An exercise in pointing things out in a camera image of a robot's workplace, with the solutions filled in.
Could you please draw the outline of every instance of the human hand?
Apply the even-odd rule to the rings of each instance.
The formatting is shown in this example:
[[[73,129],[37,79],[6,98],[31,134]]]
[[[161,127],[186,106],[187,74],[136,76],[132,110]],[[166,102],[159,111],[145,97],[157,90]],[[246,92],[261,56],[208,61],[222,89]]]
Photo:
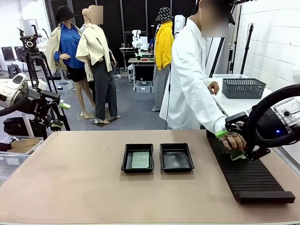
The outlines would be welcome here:
[[[228,150],[244,150],[246,148],[246,141],[242,137],[242,135],[237,134],[237,133],[230,133],[227,136],[222,138],[223,145],[228,149]]]
[[[207,87],[212,95],[217,95],[220,88],[216,81],[211,82],[211,84]]]
[[[69,55],[66,54],[66,53],[60,55],[60,59],[62,59],[62,60],[68,60],[68,59],[70,59],[70,58],[71,58],[71,56],[69,56]]]

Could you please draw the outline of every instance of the black mesh basket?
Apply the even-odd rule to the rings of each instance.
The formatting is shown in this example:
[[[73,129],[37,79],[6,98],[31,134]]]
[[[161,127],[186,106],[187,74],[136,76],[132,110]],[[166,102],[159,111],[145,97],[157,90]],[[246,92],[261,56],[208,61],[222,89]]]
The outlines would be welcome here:
[[[261,99],[266,84],[257,79],[223,79],[222,93],[230,99]]]

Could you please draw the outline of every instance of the yellow hoodie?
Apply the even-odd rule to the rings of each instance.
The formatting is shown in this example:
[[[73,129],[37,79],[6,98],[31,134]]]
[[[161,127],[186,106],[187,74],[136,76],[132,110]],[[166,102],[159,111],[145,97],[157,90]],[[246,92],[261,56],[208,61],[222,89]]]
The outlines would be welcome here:
[[[158,70],[165,68],[171,63],[171,52],[174,42],[172,26],[172,21],[162,24],[156,36],[155,61]]]

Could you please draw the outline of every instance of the black skirt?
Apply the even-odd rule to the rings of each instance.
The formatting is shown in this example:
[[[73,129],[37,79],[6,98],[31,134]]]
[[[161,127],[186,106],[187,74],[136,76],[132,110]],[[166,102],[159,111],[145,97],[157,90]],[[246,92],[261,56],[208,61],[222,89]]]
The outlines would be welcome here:
[[[75,68],[71,68],[68,65],[66,66],[67,66],[67,71],[69,72],[73,82],[80,82],[86,77],[84,67],[80,69],[75,69]]]

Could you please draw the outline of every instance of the black ribbed rack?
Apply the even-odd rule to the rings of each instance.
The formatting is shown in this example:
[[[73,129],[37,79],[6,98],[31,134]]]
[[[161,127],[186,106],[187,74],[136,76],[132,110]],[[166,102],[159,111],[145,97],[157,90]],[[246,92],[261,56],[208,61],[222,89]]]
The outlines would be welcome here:
[[[223,175],[239,203],[294,203],[291,191],[284,191],[261,160],[232,161],[223,154],[224,145],[212,133],[207,138]]]

